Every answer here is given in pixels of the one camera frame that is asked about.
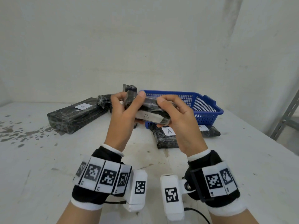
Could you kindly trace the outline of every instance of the white table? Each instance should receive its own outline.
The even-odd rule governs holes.
[[[16,102],[0,108],[0,132],[8,132],[0,133],[0,141],[4,139],[0,142],[0,223],[55,223],[70,200],[82,154],[92,154],[103,143],[110,113],[72,135],[44,131],[49,127],[46,114],[66,106]],[[3,130],[6,126],[12,130]],[[267,224],[299,223],[299,157],[227,110],[214,126],[222,135],[206,139],[207,145],[230,165],[256,219]],[[27,139],[16,140],[24,132]],[[5,141],[9,135],[14,136]],[[152,132],[142,125],[133,131],[124,154],[124,163],[148,173],[145,207],[129,213],[122,205],[105,205],[100,223],[170,223],[164,215],[160,176],[184,176],[186,156],[179,149],[158,150]],[[185,207],[196,208],[210,219],[205,204],[187,195],[183,201]],[[182,223],[206,222],[186,211]]]

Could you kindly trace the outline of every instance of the plastic wrap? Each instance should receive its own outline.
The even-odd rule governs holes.
[[[127,109],[132,104],[136,96],[136,92],[130,90],[127,92],[127,96],[123,101],[125,109]],[[143,105],[140,107],[135,117],[137,119],[164,125],[167,125],[170,122],[169,114],[159,107],[155,98],[149,97],[145,98]]]
[[[129,90],[137,92],[137,87],[134,85],[123,84],[123,92],[128,92]]]
[[[101,106],[101,108],[110,107],[111,95],[112,94],[99,95],[97,98],[97,104]]]
[[[84,110],[75,108],[75,106],[84,103],[92,106]],[[47,114],[47,117],[51,127],[72,134],[105,114],[108,109],[109,106],[102,108],[97,105],[97,99],[91,97],[74,105],[50,112]]]
[[[204,138],[208,137],[218,137],[220,136],[220,132],[214,127],[214,126],[206,126],[209,130],[208,131],[201,131],[202,136]],[[154,137],[156,139],[157,148],[178,148],[178,143],[176,141],[176,136],[171,135],[167,136],[165,135],[162,128],[157,127],[156,124],[150,125],[150,130],[153,132]]]

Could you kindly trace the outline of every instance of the person's right hand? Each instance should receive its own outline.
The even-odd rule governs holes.
[[[162,95],[157,98],[157,103],[170,115],[171,121],[169,126],[176,134],[180,150],[187,157],[208,149],[192,108],[188,107],[177,95]]]

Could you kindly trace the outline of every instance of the white wall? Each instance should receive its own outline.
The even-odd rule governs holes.
[[[0,107],[3,105],[8,104],[11,101],[10,96],[8,95],[7,90],[5,89],[5,86],[0,79]]]
[[[266,132],[298,76],[299,0],[0,0],[14,101],[196,91]]]

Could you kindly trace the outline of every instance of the qr code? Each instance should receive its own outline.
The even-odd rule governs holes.
[[[97,181],[97,177],[99,177],[101,167],[89,164],[87,171],[84,175],[84,178],[92,180],[92,181]]]
[[[221,177],[224,181],[224,184],[227,185],[233,181],[232,176],[227,168],[220,171]]]
[[[145,192],[145,182],[136,181],[135,194],[144,194]]]
[[[82,162],[81,165],[80,165],[80,167],[79,167],[79,169],[77,170],[77,173],[76,173],[76,175],[78,177],[81,176],[82,172],[84,171],[85,166],[86,166],[86,162]]]
[[[165,189],[166,202],[178,202],[178,191],[176,188],[166,188]]]
[[[222,183],[220,181],[219,174],[211,174],[205,176],[207,179],[209,189],[222,188]]]
[[[129,173],[121,173],[117,186],[125,186],[126,182],[127,182],[127,178],[128,178]]]
[[[100,183],[113,185],[117,172],[114,170],[104,169]]]

